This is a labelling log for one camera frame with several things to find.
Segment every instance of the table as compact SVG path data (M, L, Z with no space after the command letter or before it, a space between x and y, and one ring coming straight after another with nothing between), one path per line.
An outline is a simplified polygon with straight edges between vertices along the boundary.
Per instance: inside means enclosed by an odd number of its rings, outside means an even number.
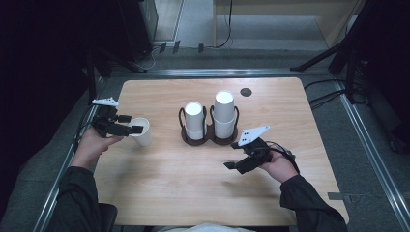
M243 88L251 96L240 94ZM153 142L139 147L131 137L112 145L97 165L100 202L115 205L121 225L234 226L294 225L292 211L279 205L280 183L260 168L241 175L223 163L243 151L208 140L190 146L181 137L178 112L197 101L209 110L218 90L230 90L240 111L238 130L270 125L261 138L275 141L297 157L301 174L348 221L302 83L296 77L130 80L124 84L118 114L146 117Z
M343 36L351 17L365 0L235 0L232 15L314 15L328 47ZM217 45L217 16L229 15L229 0L214 0L214 46Z

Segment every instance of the black fabric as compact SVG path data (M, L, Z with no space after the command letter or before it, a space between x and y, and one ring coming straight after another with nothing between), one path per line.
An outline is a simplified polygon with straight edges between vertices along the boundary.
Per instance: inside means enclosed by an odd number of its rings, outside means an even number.
M60 181L57 206L46 231L101 231L101 216L93 173L69 167Z
M296 212L299 232L347 231L341 214L326 204L314 187L301 175L282 183L280 206Z

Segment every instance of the hand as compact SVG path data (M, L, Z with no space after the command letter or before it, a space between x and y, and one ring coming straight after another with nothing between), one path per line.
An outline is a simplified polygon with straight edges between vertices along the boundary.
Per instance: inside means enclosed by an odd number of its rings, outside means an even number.
M259 167L264 169L275 180L283 183L290 178L298 175L298 172L293 167L292 163L285 158L281 153L271 151L271 162L265 162Z
M71 166L90 168L97 162L99 156L108 150L108 146L123 138L123 136L115 135L102 138L93 127L89 128L82 135Z

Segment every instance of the sleeve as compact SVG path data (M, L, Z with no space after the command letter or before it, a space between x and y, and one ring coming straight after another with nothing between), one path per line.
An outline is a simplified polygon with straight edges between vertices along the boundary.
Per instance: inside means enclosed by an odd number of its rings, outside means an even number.
M280 206L293 210L300 232L347 231L341 214L320 197L304 177L294 176L282 183Z
M57 205L46 231L100 231L98 204L93 173L69 167L59 183Z

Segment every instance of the person's left hand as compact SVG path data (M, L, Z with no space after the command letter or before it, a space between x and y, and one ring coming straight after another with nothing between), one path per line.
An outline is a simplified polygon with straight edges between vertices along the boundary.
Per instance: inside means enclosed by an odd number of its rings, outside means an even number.
M121 141L123 138L124 136L116 135L103 138L93 127L89 128L82 135L71 166L90 168L96 163L99 156L108 150L108 146Z

